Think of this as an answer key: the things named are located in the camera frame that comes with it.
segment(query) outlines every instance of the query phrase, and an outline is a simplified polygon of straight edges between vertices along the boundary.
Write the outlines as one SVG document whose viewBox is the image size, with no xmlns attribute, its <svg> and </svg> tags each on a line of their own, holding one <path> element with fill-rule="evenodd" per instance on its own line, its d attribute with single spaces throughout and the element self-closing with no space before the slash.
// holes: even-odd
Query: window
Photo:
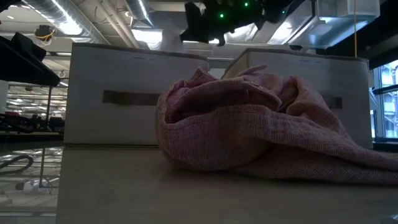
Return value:
<svg viewBox="0 0 398 224">
<path fill-rule="evenodd" d="M 378 109 L 371 111 L 372 136 L 398 141 L 398 60 L 374 69 L 374 87 Z"/>
<path fill-rule="evenodd" d="M 371 110 L 371 127 L 372 127 L 372 138 L 376 137 L 376 128 L 375 128 L 375 122 L 374 122 L 374 111 Z"/>
</svg>

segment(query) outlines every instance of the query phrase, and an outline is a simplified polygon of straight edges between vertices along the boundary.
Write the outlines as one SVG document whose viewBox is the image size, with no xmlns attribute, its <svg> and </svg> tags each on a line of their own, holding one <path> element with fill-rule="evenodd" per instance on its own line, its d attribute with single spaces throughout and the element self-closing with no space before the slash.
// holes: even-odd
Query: cable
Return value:
<svg viewBox="0 0 398 224">
<path fill-rule="evenodd" d="M 51 37 L 51 35 L 53 35 L 54 32 L 55 32 L 56 30 L 57 30 L 57 29 L 54 28 L 50 34 L 44 35 L 44 36 L 42 36 L 42 37 L 36 36 L 36 35 L 35 35 L 35 37 L 38 38 L 38 39 L 46 39 L 46 40 L 47 40 L 47 38 Z"/>
<path fill-rule="evenodd" d="M 97 20 L 97 8 L 98 8 L 98 6 L 95 6 L 95 9 L 94 9 L 94 20 L 98 23 L 98 24 L 103 24 L 104 22 L 105 22 L 105 20 L 106 20 L 106 18 L 105 19 L 103 19 L 101 22 L 98 22 L 98 20 Z"/>
<path fill-rule="evenodd" d="M 354 0 L 354 55 L 358 57 L 358 40 L 356 35 L 356 0 Z"/>
<path fill-rule="evenodd" d="M 47 39 L 45 39 L 45 40 L 37 40 L 37 42 L 36 42 L 36 44 L 39 46 L 39 47 L 45 47 L 45 46 L 48 46 L 48 45 L 50 45 L 51 43 L 52 43 L 52 39 L 50 39 L 47 43 L 45 42 Z"/>
<path fill-rule="evenodd" d="M 11 159 L 10 161 L 3 162 L 3 163 L 0 165 L 0 169 L 5 168 L 5 167 L 7 167 L 8 165 L 11 165 L 11 164 L 13 164 L 13 163 L 15 163 L 15 162 L 17 162 L 17 161 L 19 161 L 19 160 L 21 160 L 21 159 L 27 159 L 27 160 L 28 160 L 25 167 L 22 167 L 22 168 L 16 169 L 16 170 L 2 171 L 2 172 L 0 172 L 0 175 L 18 174 L 18 173 L 24 172 L 24 171 L 27 170 L 30 166 L 32 166 L 32 164 L 33 164 L 33 158 L 30 157 L 30 156 L 28 156 L 28 155 L 21 155 L 21 156 L 17 156 L 17 157 L 15 157 L 15 158 Z"/>
</svg>

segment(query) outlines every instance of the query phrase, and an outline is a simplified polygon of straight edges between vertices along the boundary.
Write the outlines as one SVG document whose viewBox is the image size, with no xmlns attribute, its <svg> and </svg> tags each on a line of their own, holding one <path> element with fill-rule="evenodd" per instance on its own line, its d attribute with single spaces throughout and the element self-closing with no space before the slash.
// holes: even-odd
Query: ceiling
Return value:
<svg viewBox="0 0 398 224">
<path fill-rule="evenodd" d="M 148 31 L 148 28 L 145 29 L 142 27 L 144 23 L 131 19 L 129 13 L 127 13 L 129 10 L 126 0 L 109 1 L 112 8 L 117 11 L 118 16 L 123 20 L 122 23 L 124 24 L 122 26 L 131 29 L 132 25 L 132 33 L 135 38 L 147 42 L 149 47 L 151 47 L 149 39 L 162 38 L 162 29 L 167 29 L 171 34 L 178 37 L 179 33 L 187 26 L 184 13 L 184 0 L 143 0 L 149 8 L 151 20 L 156 28 L 152 30 L 150 35 L 142 35 L 142 31 Z M 353 1 L 339 0 L 339 2 L 347 4 Z M 103 12 L 98 9 L 96 0 L 64 0 L 62 2 L 72 2 L 77 7 L 78 12 L 82 13 L 83 18 L 88 19 L 90 26 L 94 25 L 94 29 L 97 29 L 109 44 L 127 47 L 126 41 L 123 40 L 106 19 Z M 214 63 L 210 63 L 211 68 L 221 69 L 226 68 L 232 58 L 238 57 L 248 47 L 291 50 L 289 44 L 293 44 L 303 46 L 302 51 L 311 48 L 325 48 L 331 44 L 336 44 L 353 32 L 354 22 L 350 14 L 352 12 L 337 10 L 337 2 L 337 0 L 317 0 L 315 1 L 316 5 L 313 5 L 311 0 L 303 0 L 303 3 L 300 3 L 296 10 L 289 14 L 284 21 L 276 24 L 266 22 L 261 30 L 257 30 L 254 24 L 251 24 L 236 29 L 233 34 L 227 33 L 225 35 L 227 44 L 223 47 L 216 46 L 216 44 L 184 42 L 180 44 L 182 50 L 179 51 L 206 56 L 209 57 L 210 61 L 221 60 L 223 63 L 218 63 L 215 67 L 212 66 Z M 370 6 L 373 6 L 374 3 L 376 5 L 369 7 L 368 11 L 358 12 L 367 15 L 370 13 L 370 16 L 358 17 L 358 25 L 362 24 L 365 26 L 378 16 L 377 6 L 380 3 L 379 0 L 366 0 L 365 3 L 370 4 Z M 196 4 L 203 9 L 203 4 Z M 342 13 L 348 13 L 348 15 L 339 16 Z M 0 13 L 0 21 L 2 22 L 0 25 L 1 36 L 10 39 L 15 32 L 21 32 L 48 52 L 48 56 L 43 60 L 43 63 L 64 78 L 62 80 L 63 84 L 52 90 L 51 111 L 63 113 L 64 111 L 60 109 L 64 109 L 66 105 L 67 78 L 69 77 L 72 43 L 80 40 L 72 40 L 70 35 L 66 35 L 56 29 L 57 31 L 53 35 L 51 43 L 44 45 L 43 42 L 34 37 L 34 31 L 39 25 L 53 27 L 53 24 L 41 16 L 37 10 L 30 8 L 26 4 L 19 5 L 18 7 L 10 7 L 8 10 L 3 11 Z M 322 29 L 326 29 L 326 34 L 322 33 Z M 25 83 L 11 82 L 7 103 L 10 108 L 16 111 L 20 110 L 20 105 L 25 105 L 28 108 L 24 110 L 30 113 L 43 114 L 45 110 L 41 108 L 47 107 L 48 97 L 46 95 L 48 93 L 49 88 L 46 86 L 30 86 Z"/>
</svg>

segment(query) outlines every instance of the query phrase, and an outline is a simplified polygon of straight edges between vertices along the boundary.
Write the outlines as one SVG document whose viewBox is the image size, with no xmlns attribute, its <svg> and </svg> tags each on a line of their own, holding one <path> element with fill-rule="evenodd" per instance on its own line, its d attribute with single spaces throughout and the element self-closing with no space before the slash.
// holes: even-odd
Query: fabric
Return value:
<svg viewBox="0 0 398 224">
<path fill-rule="evenodd" d="M 398 161 L 355 144 L 319 93 L 263 69 L 227 80 L 199 69 L 163 93 L 156 125 L 164 156 L 195 171 L 398 184 Z"/>
</svg>

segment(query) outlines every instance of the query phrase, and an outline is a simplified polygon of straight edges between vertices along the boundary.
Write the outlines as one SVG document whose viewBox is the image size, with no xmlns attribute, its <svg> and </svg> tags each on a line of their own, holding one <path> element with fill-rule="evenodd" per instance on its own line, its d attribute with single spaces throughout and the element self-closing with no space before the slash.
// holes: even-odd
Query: black device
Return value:
<svg viewBox="0 0 398 224">
<path fill-rule="evenodd" d="M 284 20 L 304 0 L 202 0 L 203 13 L 192 2 L 185 4 L 188 28 L 180 35 L 181 41 L 208 43 L 214 38 L 219 46 L 225 44 L 224 34 L 255 23 L 260 30 L 265 21 Z"/>
<path fill-rule="evenodd" d="M 48 25 L 39 25 L 39 28 L 35 30 L 35 37 L 41 41 L 48 42 L 51 40 L 55 29 Z"/>
<path fill-rule="evenodd" d="M 20 0 L 1 0 L 0 12 L 19 2 Z M 42 63 L 46 53 L 46 50 L 18 32 L 11 40 L 0 37 L 0 80 L 57 86 L 60 78 Z"/>
</svg>

